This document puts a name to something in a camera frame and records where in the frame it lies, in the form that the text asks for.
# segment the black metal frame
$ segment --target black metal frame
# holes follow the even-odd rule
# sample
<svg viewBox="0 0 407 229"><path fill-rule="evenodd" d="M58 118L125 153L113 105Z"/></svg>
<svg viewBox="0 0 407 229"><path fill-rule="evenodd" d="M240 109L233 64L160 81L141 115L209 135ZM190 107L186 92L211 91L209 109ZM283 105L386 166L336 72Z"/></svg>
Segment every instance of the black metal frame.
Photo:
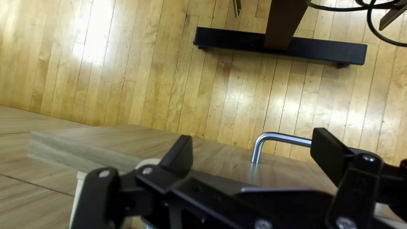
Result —
<svg viewBox="0 0 407 229"><path fill-rule="evenodd" d="M264 35L202 27L195 30L193 45L198 49L214 48L330 62L338 67L363 66L367 50L366 45L359 44L300 38L293 38L284 52L269 50L264 48Z"/></svg>
<svg viewBox="0 0 407 229"><path fill-rule="evenodd" d="M390 228L373 218L376 203L407 219L407 163L385 165L377 156L352 151L324 129L315 129L310 155L338 188L319 191L260 191L232 197L186 177L191 138L180 137L158 166L124 176L114 169L90 172L72 228L120 228L141 217L155 228Z"/></svg>

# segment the screw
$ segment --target screw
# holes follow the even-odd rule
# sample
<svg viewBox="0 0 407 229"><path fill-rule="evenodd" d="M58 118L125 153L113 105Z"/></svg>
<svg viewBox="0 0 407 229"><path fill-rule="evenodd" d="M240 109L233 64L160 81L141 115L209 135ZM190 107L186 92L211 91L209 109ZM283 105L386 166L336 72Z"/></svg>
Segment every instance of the screw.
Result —
<svg viewBox="0 0 407 229"><path fill-rule="evenodd" d="M152 174L152 169L151 167L146 167L142 170L142 175L149 175Z"/></svg>
<svg viewBox="0 0 407 229"><path fill-rule="evenodd" d="M335 219L335 226L338 227L338 229L357 229L354 222L348 218Z"/></svg>
<svg viewBox="0 0 407 229"><path fill-rule="evenodd" d="M367 161L367 162L375 162L376 161L375 157L368 156L368 155L363 155L363 160Z"/></svg>
<svg viewBox="0 0 407 229"><path fill-rule="evenodd" d="M258 219L254 222L254 229L272 229L272 225L264 219Z"/></svg>
<svg viewBox="0 0 407 229"><path fill-rule="evenodd" d="M105 177L107 177L109 175L110 175L109 171L101 171L101 172L99 174L99 179L105 179Z"/></svg>

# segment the silver metal bar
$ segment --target silver metal bar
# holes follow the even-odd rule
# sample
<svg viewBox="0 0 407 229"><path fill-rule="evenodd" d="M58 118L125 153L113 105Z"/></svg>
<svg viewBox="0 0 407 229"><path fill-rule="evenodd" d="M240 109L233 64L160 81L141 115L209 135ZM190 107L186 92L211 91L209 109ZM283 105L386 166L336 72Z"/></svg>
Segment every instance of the silver metal bar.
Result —
<svg viewBox="0 0 407 229"><path fill-rule="evenodd" d="M251 163L258 165L259 163L259 157L261 155L261 149L264 146L264 142L272 141L272 142L279 142L279 143L286 143L286 144L292 144L292 146L300 146L303 148L310 148L311 141L310 139L303 139L298 137L292 137L292 135L284 135L279 133L263 133L259 135L254 143L252 153L251 153Z"/></svg>

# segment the black cable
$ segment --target black cable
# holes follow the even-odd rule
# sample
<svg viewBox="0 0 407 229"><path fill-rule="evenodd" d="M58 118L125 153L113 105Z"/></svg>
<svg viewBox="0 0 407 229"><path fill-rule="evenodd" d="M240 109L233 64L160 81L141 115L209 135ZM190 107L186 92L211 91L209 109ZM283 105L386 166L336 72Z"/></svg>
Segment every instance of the black cable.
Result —
<svg viewBox="0 0 407 229"><path fill-rule="evenodd" d="M390 44L392 46L399 46L399 48L407 48L407 44L403 43L397 43L394 40L390 40L387 38L383 38L377 30L375 30L373 25L372 25L372 20L371 20L371 13L373 10L391 10L391 8L397 8L395 4L399 3L399 0L392 0L392 2L387 2L387 3L382 3L382 4L375 4L376 0L371 0L369 4L363 3L362 0L356 0L356 3L359 7L356 8L330 8L330 7L325 7L325 6L317 6L314 4L311 2L307 2L307 7L317 10L317 11L325 11L325 12L359 12L359 11L366 11L366 22L367 22L367 27L369 30L369 32L376 36L378 40Z"/></svg>

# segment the metal handle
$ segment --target metal handle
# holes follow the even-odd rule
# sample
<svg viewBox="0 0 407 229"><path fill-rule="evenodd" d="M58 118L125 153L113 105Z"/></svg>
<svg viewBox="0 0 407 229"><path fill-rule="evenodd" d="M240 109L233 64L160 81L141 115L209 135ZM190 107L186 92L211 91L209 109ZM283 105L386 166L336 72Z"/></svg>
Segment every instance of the metal handle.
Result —
<svg viewBox="0 0 407 229"><path fill-rule="evenodd" d="M261 149L264 146L264 142L272 141L272 142L279 142L279 143L287 143L292 146L300 146L303 148L310 148L311 141L310 139L303 139L298 137L292 137L292 135L283 135L279 133L263 133L259 135L254 143L252 148L252 155L251 155L251 163L258 165L259 163L259 157L261 155Z"/></svg>

